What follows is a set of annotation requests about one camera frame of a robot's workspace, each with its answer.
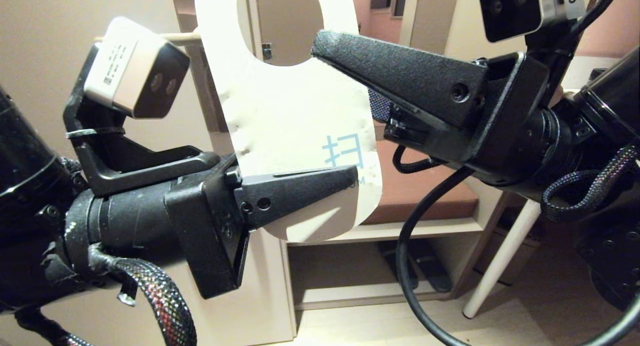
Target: white table leg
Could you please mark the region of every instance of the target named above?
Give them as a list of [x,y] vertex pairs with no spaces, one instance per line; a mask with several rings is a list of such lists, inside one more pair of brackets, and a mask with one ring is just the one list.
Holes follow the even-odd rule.
[[505,237],[502,246],[500,246],[491,264],[489,264],[473,296],[471,296],[471,299],[466,303],[466,306],[464,306],[462,310],[464,316],[469,319],[476,316],[478,309],[480,309],[482,303],[484,303],[487,296],[489,296],[491,289],[493,289],[496,282],[498,282],[498,278],[500,278],[507,265],[509,265],[509,262],[538,219],[538,216],[540,216],[540,204],[533,200],[527,200],[518,218],[511,227],[509,234]]

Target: screw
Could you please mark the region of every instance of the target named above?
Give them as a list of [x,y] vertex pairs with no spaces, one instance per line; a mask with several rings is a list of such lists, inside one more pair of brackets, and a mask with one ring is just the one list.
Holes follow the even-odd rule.
[[606,250],[613,250],[615,246],[616,244],[613,240],[606,240],[605,242],[602,243],[602,247],[605,248]]
[[451,87],[451,100],[465,102],[469,98],[469,88],[464,84],[455,84]]
[[224,174],[224,180],[227,185],[240,185],[242,184],[242,174],[240,173],[240,168],[237,166],[232,166],[231,168],[226,170]]
[[583,136],[586,136],[587,134],[589,134],[589,131],[590,130],[587,127],[579,128],[578,130],[576,130],[576,132],[575,132],[576,134],[575,135],[577,137],[583,137]]
[[637,232],[628,232],[626,233],[626,239],[630,241],[640,241],[640,234]]
[[56,219],[58,216],[60,216],[60,212],[53,205],[49,205],[46,207],[46,214],[52,217],[53,219]]
[[85,181],[82,179],[80,175],[76,175],[75,177],[73,177],[73,184],[77,187],[84,187]]
[[254,211],[254,207],[252,207],[250,203],[243,201],[240,204],[240,210],[242,210],[243,212],[246,212],[247,214],[251,214],[251,211]]

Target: blue chinese character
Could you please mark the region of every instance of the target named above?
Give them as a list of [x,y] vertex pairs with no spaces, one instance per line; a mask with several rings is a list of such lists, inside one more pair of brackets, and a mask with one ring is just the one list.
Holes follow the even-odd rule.
[[348,153],[358,153],[358,163],[356,164],[360,169],[364,169],[364,164],[362,162],[362,151],[360,149],[360,139],[358,138],[358,134],[351,134],[347,136],[341,136],[338,138],[338,141],[346,140],[346,139],[354,139],[356,147],[353,149],[345,150],[340,153],[340,155],[345,155]]
[[332,166],[335,168],[336,167],[336,159],[338,159],[340,157],[340,154],[335,155],[334,154],[334,148],[336,146],[338,146],[337,143],[332,143],[331,142],[331,136],[327,135],[326,137],[326,145],[322,147],[322,149],[329,149],[329,159],[325,160],[324,163],[325,164],[329,164],[329,162],[331,162]]
[[345,154],[348,154],[348,153],[358,153],[358,162],[355,165],[357,165],[360,169],[364,169],[364,163],[362,161],[362,151],[361,151],[360,143],[359,143],[360,139],[358,137],[358,134],[351,134],[351,135],[338,137],[338,141],[345,141],[347,139],[353,139],[354,140],[355,148],[344,150],[344,151],[342,151],[340,153],[335,153],[334,152],[334,148],[336,148],[338,146],[338,143],[333,143],[332,140],[331,140],[331,136],[327,136],[326,137],[327,144],[325,146],[323,146],[322,149],[328,149],[329,150],[329,159],[325,160],[324,163],[325,164],[331,163],[331,165],[335,168],[336,166],[338,166],[336,164],[336,160],[340,157],[340,155],[345,155]]

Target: white camera housing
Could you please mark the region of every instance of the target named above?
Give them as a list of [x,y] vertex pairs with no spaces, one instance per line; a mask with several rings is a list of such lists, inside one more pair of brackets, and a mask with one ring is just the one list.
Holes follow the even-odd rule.
[[164,118],[185,79],[189,57],[122,16],[111,21],[98,47],[85,95],[131,118]]

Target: label sticker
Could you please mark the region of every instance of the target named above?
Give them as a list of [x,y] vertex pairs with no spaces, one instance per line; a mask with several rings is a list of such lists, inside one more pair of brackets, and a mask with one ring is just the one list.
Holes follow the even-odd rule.
[[100,88],[107,95],[115,94],[120,83],[124,70],[131,58],[137,39],[128,37],[113,37],[105,40],[100,46],[100,63],[102,67],[98,73]]
[[567,20],[580,18],[586,12],[585,0],[564,0]]

